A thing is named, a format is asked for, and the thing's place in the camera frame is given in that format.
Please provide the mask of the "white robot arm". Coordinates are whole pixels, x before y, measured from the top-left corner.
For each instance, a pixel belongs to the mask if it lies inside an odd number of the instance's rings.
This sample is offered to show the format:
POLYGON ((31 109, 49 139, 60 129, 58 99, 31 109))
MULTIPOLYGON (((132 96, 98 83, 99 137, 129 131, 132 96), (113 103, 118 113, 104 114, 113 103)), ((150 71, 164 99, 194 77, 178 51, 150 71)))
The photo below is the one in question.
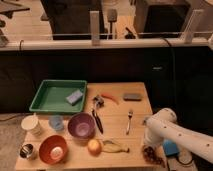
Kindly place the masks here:
POLYGON ((181 127, 176 121, 176 113, 170 108, 146 117, 143 143, 156 148, 168 139, 213 164, 213 137, 181 127))

